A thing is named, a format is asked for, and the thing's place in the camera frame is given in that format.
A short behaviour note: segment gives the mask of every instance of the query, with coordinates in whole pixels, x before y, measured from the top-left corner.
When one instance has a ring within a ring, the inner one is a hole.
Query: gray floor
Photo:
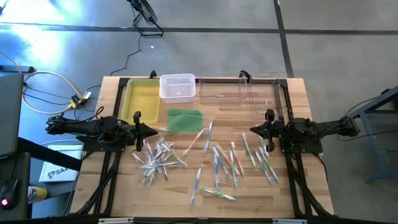
[[[271,0],[149,2],[164,27],[278,28]],[[286,29],[398,28],[398,4],[393,0],[280,0],[280,7]],[[37,13],[35,9],[44,10]],[[130,10],[123,0],[11,0],[0,22],[127,27],[133,18]],[[126,55],[137,50],[138,37],[135,32],[42,31],[36,26],[13,26],[0,30],[0,51],[20,65],[64,74],[84,91],[122,67]],[[338,119],[357,102],[398,83],[396,35],[287,35],[287,44],[294,76],[305,80],[315,121]],[[148,75],[151,70],[158,74],[233,75],[241,69],[287,75],[279,34],[166,33],[161,39],[142,39],[141,49],[119,75]],[[0,58],[0,63],[9,62]],[[34,77],[29,83],[60,95],[73,94],[63,81],[48,75]],[[29,102],[47,111],[62,109]],[[95,101],[91,101],[88,107],[94,106]],[[90,113],[78,111],[78,115],[83,118]],[[20,136],[37,143],[73,138],[46,134],[48,117],[23,105]],[[363,175],[375,169],[367,139],[340,142],[326,137],[323,146],[336,214],[397,222],[397,179],[363,182]],[[32,164],[32,169],[41,169],[41,163]],[[60,215],[66,199],[63,196],[35,204],[34,217]]]

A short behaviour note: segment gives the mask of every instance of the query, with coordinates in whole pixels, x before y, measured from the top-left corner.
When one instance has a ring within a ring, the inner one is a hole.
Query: computer mouse
[[[19,200],[19,181],[16,178],[6,180],[0,189],[0,206],[5,210],[13,209]]]

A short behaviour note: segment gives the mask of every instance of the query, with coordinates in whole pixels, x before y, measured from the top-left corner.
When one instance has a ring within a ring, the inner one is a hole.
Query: wooden table
[[[295,117],[312,118],[305,91],[304,81],[301,78],[287,79],[292,108]],[[104,77],[101,91],[99,93],[97,108],[104,106],[101,116],[112,115],[116,92],[118,89],[119,77]],[[221,92],[228,95],[230,88],[227,84],[217,84],[217,86],[207,86],[208,91],[214,90],[215,93]],[[252,95],[254,104],[258,103],[257,110],[265,111],[261,108],[264,99],[267,99],[268,108],[275,109],[274,94],[270,85],[253,84]],[[264,122],[263,114],[253,112],[251,98],[244,99],[241,105],[231,105],[229,103],[217,103],[215,101],[206,103],[199,96],[197,84],[197,94],[194,103],[184,104],[161,104],[159,120],[156,125],[151,127],[167,127],[167,110],[174,109],[195,109],[203,113],[203,126],[207,127],[209,119],[214,120],[211,134],[211,144],[218,143],[227,151],[230,142],[234,141],[237,146],[238,157],[240,158],[246,177],[239,178],[239,187],[235,188],[233,180],[225,177],[224,171],[220,169],[219,176],[221,182],[220,191],[236,197],[238,202],[230,202],[222,198],[217,198],[197,190],[195,205],[190,206],[190,197],[193,184],[195,182],[198,166],[204,164],[201,173],[200,185],[214,188],[213,159],[212,153],[208,151],[202,154],[206,134],[203,134],[195,147],[182,159],[188,164],[188,168],[182,167],[169,168],[169,181],[165,181],[162,175],[157,174],[154,183],[145,187],[141,185],[142,171],[131,156],[135,147],[127,148],[121,158],[118,172],[118,180],[114,195],[112,216],[119,217],[221,217],[221,218],[279,218],[293,217],[292,199],[290,196],[289,181],[285,158],[279,150],[279,142],[275,140],[275,151],[270,153],[270,162],[276,171],[280,182],[271,185],[262,170],[255,171],[241,134],[245,132],[249,138],[249,146],[252,149],[258,148],[258,136],[249,131],[249,128]],[[160,132],[167,142],[174,142],[177,154],[182,155],[196,133],[168,133]],[[158,136],[148,138],[151,146]],[[137,153],[144,159],[142,152]],[[84,160],[80,176],[78,179],[75,196],[72,203],[71,212],[77,211],[91,196],[98,185],[101,167],[103,162],[103,152],[93,153]],[[311,154],[303,154],[303,164],[309,189],[314,196],[324,206],[333,213],[328,184],[321,162]],[[107,198],[108,190],[104,191],[103,206]],[[300,205],[303,209],[302,194],[298,193]]]

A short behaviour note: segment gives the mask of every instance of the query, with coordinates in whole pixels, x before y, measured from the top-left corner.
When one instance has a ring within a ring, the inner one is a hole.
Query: yellow cable
[[[22,74],[21,70],[19,69],[19,66],[17,65],[17,63],[15,63],[15,61],[13,61],[10,57],[8,57],[6,54],[4,54],[4,53],[2,53],[2,52],[0,52],[0,54],[3,55],[3,56],[5,56],[8,60],[10,60],[10,61],[15,65],[15,67],[16,67],[17,70],[18,70],[18,72]],[[51,74],[51,75],[56,75],[56,76],[58,76],[58,77],[64,79],[65,81],[67,81],[67,83],[69,83],[70,86],[72,86],[72,88],[75,90],[75,92],[76,92],[77,95],[79,96],[79,99],[81,99],[81,100],[83,99],[83,96],[79,93],[79,91],[76,89],[76,87],[75,87],[67,78],[65,78],[64,76],[59,75],[59,74],[57,74],[57,73],[54,73],[54,72],[38,71],[38,72],[30,73],[30,74],[27,74],[27,75],[24,77],[24,81],[26,81],[26,80],[27,80],[29,77],[31,77],[32,75],[36,75],[36,74],[40,74],[40,73],[47,73],[47,74]],[[59,113],[65,112],[65,111],[67,111],[67,110],[69,110],[69,109],[72,109],[73,107],[76,107],[76,104],[75,104],[74,102],[71,102],[64,110],[61,110],[61,111],[58,111],[58,112],[44,112],[44,111],[39,111],[39,110],[37,110],[37,109],[31,107],[31,105],[29,105],[29,104],[26,102],[26,100],[25,100],[25,94],[24,94],[24,93],[25,93],[25,90],[26,90],[26,88],[23,89],[23,91],[22,91],[22,102],[24,102],[25,105],[26,105],[28,108],[30,108],[31,110],[36,111],[36,112],[38,112],[38,113],[43,113],[43,114],[59,114]]]

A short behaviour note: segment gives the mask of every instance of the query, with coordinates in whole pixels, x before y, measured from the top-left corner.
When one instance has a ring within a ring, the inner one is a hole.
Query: green cloth
[[[169,109],[167,129],[171,132],[195,133],[203,128],[203,115],[198,110]]]

